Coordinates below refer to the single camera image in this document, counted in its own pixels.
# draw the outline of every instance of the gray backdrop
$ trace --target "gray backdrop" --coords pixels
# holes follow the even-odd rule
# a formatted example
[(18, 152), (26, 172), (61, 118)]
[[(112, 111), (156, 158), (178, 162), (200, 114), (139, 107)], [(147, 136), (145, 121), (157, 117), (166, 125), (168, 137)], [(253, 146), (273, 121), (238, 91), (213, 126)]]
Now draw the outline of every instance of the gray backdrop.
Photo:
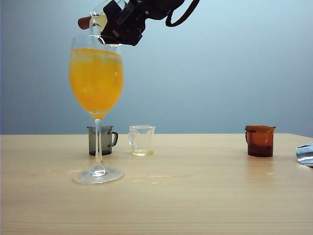
[[(86, 133), (93, 124), (67, 67), (72, 37), (87, 33), (77, 19), (100, 2), (1, 1), (2, 134)], [(178, 27), (148, 20), (122, 55), (123, 93), (103, 121), (119, 133), (134, 124), (157, 133), (267, 124), (313, 137), (312, 0), (201, 0)]]

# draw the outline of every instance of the brown glass mug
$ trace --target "brown glass mug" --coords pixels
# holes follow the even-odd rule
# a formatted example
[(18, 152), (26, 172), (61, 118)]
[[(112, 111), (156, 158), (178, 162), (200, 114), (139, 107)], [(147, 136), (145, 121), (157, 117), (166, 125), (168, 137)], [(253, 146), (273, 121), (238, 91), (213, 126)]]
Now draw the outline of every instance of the brown glass mug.
[(275, 126), (248, 125), (246, 126), (246, 142), (248, 154), (256, 157), (273, 156), (273, 141)]

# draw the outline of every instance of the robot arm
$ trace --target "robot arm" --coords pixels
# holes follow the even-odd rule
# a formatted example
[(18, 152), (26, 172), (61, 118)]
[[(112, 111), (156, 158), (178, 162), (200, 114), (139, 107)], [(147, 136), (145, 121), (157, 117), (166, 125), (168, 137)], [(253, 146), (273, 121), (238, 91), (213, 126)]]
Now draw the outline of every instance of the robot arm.
[[(142, 38), (146, 19), (162, 20), (167, 17), (166, 26), (175, 27), (190, 16), (199, 1), (193, 0), (181, 18), (172, 23), (173, 12), (184, 3), (184, 0), (129, 0), (124, 9), (121, 9), (116, 1), (111, 0), (103, 7), (108, 22), (101, 35), (106, 43), (110, 43), (108, 38), (112, 38), (113, 42), (135, 46)], [(89, 21), (90, 17), (78, 21), (79, 26), (85, 29), (88, 26), (84, 26), (83, 19)]]

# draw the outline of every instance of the orange juice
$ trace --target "orange juice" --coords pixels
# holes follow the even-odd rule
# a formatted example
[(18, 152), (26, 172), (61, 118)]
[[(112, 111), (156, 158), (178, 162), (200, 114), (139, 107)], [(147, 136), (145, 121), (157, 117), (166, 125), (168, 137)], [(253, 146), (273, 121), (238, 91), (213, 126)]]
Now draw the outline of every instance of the orange juice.
[(82, 107), (94, 118), (103, 118), (122, 92), (122, 57), (110, 51), (72, 49), (69, 81)]

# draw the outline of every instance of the brown object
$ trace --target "brown object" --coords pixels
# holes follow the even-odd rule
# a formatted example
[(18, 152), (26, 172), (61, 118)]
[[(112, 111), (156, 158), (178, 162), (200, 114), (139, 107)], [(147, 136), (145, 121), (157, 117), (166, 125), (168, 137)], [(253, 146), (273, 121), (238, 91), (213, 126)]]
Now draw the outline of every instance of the brown object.
[(312, 168), (275, 134), (274, 158), (247, 158), (245, 135), (155, 134), (133, 157), (127, 135), (104, 162), (108, 184), (72, 182), (93, 165), (88, 135), (1, 136), (1, 235), (309, 235)]
[(81, 29), (88, 29), (91, 16), (82, 17), (78, 20), (78, 26)]
[(249, 155), (256, 157), (273, 156), (275, 126), (248, 125), (245, 130)]

